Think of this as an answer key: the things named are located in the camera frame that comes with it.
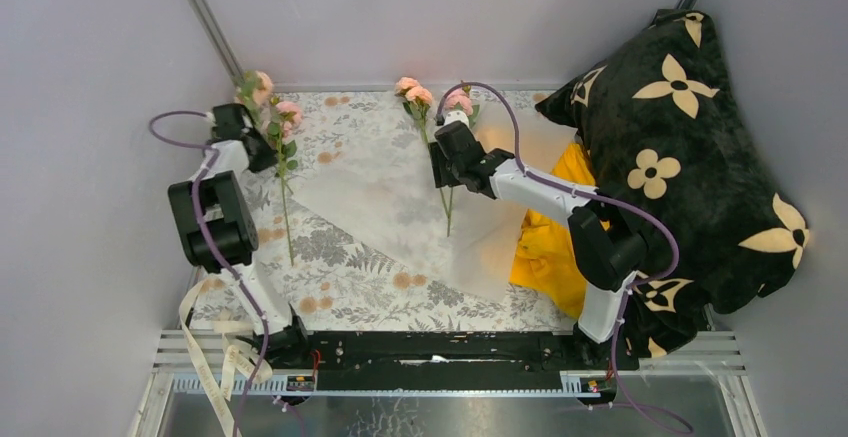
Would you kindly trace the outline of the pink fake flower stem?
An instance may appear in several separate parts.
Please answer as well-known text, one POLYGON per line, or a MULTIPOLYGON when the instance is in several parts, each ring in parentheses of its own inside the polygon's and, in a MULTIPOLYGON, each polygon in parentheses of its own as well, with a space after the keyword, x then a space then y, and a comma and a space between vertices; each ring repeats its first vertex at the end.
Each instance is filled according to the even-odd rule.
POLYGON ((427 134, 428 112, 433 104, 433 95, 421 83, 411 77, 401 77, 395 84, 395 95, 403 99, 403 107, 412 118, 425 149, 429 149, 427 134))
MULTIPOLYGON (((472 86, 469 82, 464 82, 460 87, 452 90, 451 92, 449 92, 445 96, 445 98, 443 99, 445 102, 444 102, 444 105, 442 106, 442 107, 444 107, 442 110, 445 110, 446 112, 448 112, 450 110, 455 110, 455 109, 464 110, 465 113, 469 117, 470 125, 472 124, 471 121, 474 120, 472 117, 476 118, 475 117, 476 116, 476 113, 475 113, 476 110, 475 109, 477 109, 477 107, 474 107, 474 104, 473 104, 472 99, 471 99, 471 88, 472 88, 472 86)), ((466 127, 465 125, 462 125, 460 123, 453 123, 451 125, 442 126, 442 127, 450 127, 447 135, 449 137, 452 137, 452 138, 453 137, 465 138, 465 137, 467 137, 467 135, 465 135, 465 134, 470 135, 470 130, 471 130, 470 126, 466 127)), ((446 224, 446 236, 447 237, 451 236, 451 230, 452 230, 452 222, 453 222, 452 217, 453 217, 453 209, 454 209, 454 188, 455 187, 450 188, 450 190, 448 192, 447 201, 446 201, 447 203, 445 204, 446 205, 445 206, 445 212, 446 212, 446 218, 447 218, 447 224, 446 224)))
POLYGON ((274 93, 274 84, 268 74, 249 70, 243 74, 236 87, 236 101, 244 104, 258 128, 260 136, 274 149, 276 172, 280 180, 288 256, 294 265, 294 246, 287 193, 290 190, 287 173, 295 170, 299 162, 295 158, 297 143, 292 135, 303 120, 303 111, 292 101, 283 100, 274 93))

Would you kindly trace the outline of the white wrapping paper sheet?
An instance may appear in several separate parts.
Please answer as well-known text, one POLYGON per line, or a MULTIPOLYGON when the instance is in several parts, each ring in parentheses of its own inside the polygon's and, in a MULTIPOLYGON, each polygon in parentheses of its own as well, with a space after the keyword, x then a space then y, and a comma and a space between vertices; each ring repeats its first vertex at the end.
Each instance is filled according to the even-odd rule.
POLYGON ((462 292, 501 300, 527 206, 434 185, 419 130, 401 109, 350 115, 319 136, 294 199, 356 241, 462 292))

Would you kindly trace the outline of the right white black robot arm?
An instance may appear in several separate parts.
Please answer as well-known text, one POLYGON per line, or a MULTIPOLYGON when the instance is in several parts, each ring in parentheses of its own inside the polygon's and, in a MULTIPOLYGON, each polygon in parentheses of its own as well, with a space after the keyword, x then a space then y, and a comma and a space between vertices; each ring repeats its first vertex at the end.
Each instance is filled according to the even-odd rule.
POLYGON ((517 203, 568 229, 572 255, 587 281, 578 319, 582 335, 575 339, 573 353, 583 367, 601 367, 613 355, 627 287, 647 254, 639 223, 595 187, 538 175, 500 148, 485 151, 461 121, 438 127, 434 138, 430 154, 438 188, 462 186, 492 200, 517 203))

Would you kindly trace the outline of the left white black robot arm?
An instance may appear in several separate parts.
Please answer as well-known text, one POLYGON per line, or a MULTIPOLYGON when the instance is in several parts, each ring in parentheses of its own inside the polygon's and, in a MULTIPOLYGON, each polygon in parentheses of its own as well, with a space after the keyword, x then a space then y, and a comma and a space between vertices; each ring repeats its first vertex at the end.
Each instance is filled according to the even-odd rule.
POLYGON ((259 235, 239 182, 246 172, 271 168, 277 155, 244 105, 219 105, 206 116, 213 137, 201 147, 200 167, 167 190, 183 252, 231 287, 250 318, 254 349, 274 365, 299 367, 311 350, 307 331, 254 261, 259 235))

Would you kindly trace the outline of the yellow garment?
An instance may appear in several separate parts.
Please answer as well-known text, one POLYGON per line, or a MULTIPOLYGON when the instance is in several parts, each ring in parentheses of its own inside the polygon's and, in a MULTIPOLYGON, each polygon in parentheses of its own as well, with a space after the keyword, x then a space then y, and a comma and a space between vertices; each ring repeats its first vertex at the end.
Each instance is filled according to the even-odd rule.
POLYGON ((539 291, 568 317, 580 317, 587 281, 577 267, 569 230, 534 210, 521 224, 509 282, 539 291))

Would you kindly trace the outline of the floral tablecloth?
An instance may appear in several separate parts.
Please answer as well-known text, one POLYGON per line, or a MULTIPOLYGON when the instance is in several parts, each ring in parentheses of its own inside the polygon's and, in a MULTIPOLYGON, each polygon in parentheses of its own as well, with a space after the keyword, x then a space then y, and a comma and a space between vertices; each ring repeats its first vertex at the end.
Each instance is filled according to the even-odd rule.
POLYGON ((403 109, 390 92, 303 92, 289 94, 288 100, 305 114, 294 135, 299 165, 287 173, 294 265, 288 256, 279 177, 270 170, 248 174, 243 182, 259 235, 257 265, 308 329, 547 331, 572 325, 575 319, 550 297, 528 287, 508 282, 504 297, 490 301, 413 274, 295 201, 294 188, 312 172, 319 151, 341 147, 319 131, 350 115, 403 109))

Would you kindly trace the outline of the black floral pillow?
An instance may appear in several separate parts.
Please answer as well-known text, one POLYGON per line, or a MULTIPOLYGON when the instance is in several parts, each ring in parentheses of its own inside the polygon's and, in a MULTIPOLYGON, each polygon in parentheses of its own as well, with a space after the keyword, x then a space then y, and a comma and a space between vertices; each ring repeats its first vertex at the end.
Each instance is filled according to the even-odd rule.
POLYGON ((659 219, 622 334, 661 357, 690 342, 705 306, 729 314, 786 286, 810 240, 801 212, 754 149, 712 19, 660 10, 609 57, 539 102, 575 129, 600 187, 659 219), (666 278, 669 244, 676 268, 666 278))

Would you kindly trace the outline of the cream printed ribbon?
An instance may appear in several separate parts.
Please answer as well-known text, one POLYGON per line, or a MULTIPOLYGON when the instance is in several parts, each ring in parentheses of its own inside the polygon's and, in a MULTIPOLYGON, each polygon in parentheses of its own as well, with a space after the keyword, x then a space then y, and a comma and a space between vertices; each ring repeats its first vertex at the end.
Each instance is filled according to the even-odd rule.
POLYGON ((215 335, 209 343, 203 343, 193 333, 189 321, 195 315, 195 304, 202 294, 210 290, 214 281, 213 278, 205 278, 191 287, 181 301, 178 313, 200 390, 211 404, 223 434, 239 436, 238 420, 242 411, 231 408, 233 398, 236 395, 245 397, 256 385, 268 382, 273 370, 265 359, 265 346, 254 349, 241 340, 246 336, 249 324, 232 319, 229 312, 213 324, 215 335))

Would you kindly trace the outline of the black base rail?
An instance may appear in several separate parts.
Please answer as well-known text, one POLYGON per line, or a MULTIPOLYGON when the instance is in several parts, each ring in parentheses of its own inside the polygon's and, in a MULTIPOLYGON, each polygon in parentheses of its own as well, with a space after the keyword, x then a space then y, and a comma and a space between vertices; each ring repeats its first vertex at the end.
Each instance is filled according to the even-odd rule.
POLYGON ((320 391, 560 391, 565 372, 636 370, 625 344, 565 332, 317 331, 269 355, 320 391))

